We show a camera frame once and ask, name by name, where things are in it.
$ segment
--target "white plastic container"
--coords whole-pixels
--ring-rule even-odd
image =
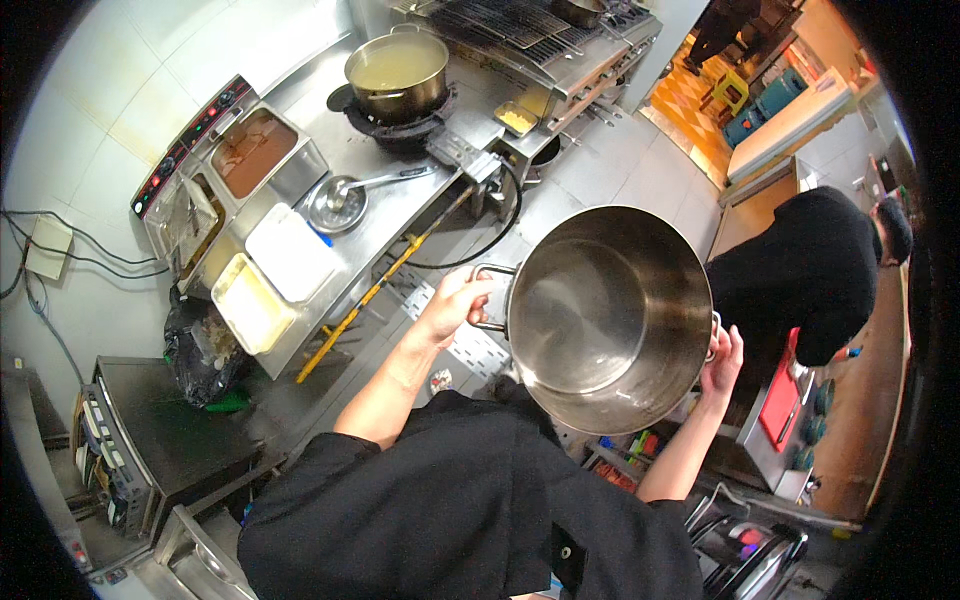
[[[288,302],[308,300],[340,264],[303,217],[284,203],[260,220],[244,248]]]
[[[272,350],[294,320],[294,311],[243,253],[233,256],[210,296],[247,354]]]

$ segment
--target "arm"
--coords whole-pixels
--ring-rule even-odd
[[[700,374],[700,401],[636,488],[636,497],[644,502],[684,500],[690,494],[727,412],[733,384],[743,364],[743,339],[736,325],[729,335],[721,327],[717,338],[710,340],[710,347],[716,357],[704,365]]]
[[[819,367],[830,362],[833,354],[863,328],[870,312],[857,310],[844,299],[814,308],[800,326],[797,362],[806,367]]]
[[[420,318],[340,413],[333,431],[376,442],[384,450],[394,444],[434,359],[453,344],[457,327],[464,320],[487,318],[483,306],[493,282],[486,273],[469,281],[471,272],[472,267],[463,267],[444,277]]]

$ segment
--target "black garbage bag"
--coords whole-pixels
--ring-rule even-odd
[[[252,365],[213,302],[182,296],[176,284],[163,339],[163,356],[173,364],[187,402],[197,408],[219,402]]]

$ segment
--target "orange floor tile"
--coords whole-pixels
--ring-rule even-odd
[[[652,108],[666,117],[689,139],[695,148],[688,152],[690,157],[694,158],[697,155],[700,160],[694,161],[714,180],[714,183],[722,187],[722,180],[726,179],[732,153],[720,128],[717,127],[717,115],[723,105],[713,102],[703,112],[699,108],[701,97],[713,87],[713,84],[730,66],[719,57],[713,57],[704,63],[700,77],[696,77],[684,68],[683,63],[683,58],[689,52],[692,42],[693,36],[687,36],[684,45],[673,57],[673,72],[660,82],[650,101]],[[657,119],[651,118],[651,120],[657,124]]]

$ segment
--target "black chef jacket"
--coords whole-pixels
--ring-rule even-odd
[[[873,220],[839,190],[778,206],[773,225],[707,264],[714,309],[743,334],[744,367],[772,375],[793,327],[800,364],[825,365],[874,311],[882,256]]]
[[[515,406],[440,392],[396,443],[324,433],[253,503],[238,557],[270,598],[699,598],[671,500],[578,468]]]

